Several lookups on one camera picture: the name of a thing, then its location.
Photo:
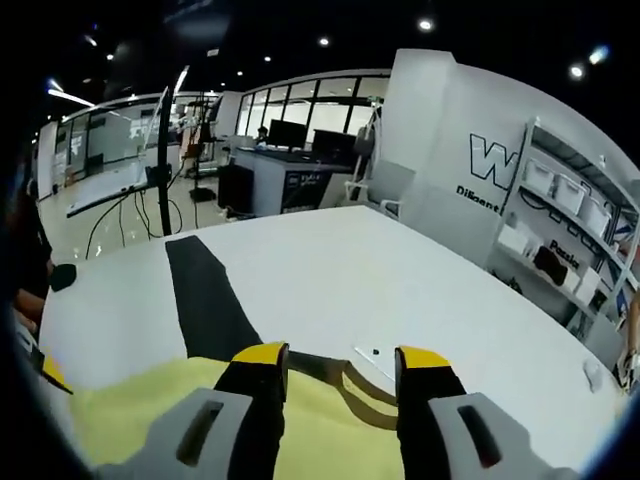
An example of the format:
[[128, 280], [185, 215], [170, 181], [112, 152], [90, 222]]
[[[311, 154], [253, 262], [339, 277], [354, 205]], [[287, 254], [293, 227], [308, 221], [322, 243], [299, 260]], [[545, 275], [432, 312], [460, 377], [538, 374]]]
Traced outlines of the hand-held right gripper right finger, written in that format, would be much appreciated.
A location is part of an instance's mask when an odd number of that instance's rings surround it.
[[395, 349], [396, 433], [407, 479], [577, 479], [531, 447], [528, 430], [482, 393], [468, 393], [449, 361]]

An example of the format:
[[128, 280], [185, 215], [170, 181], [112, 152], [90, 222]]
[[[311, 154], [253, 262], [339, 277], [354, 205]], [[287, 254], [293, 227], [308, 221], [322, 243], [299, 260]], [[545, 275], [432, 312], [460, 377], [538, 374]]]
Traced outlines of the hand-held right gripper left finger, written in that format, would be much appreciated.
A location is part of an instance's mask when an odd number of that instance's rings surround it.
[[289, 344], [248, 347], [211, 389], [155, 419], [143, 446], [97, 479], [271, 479], [284, 433]]

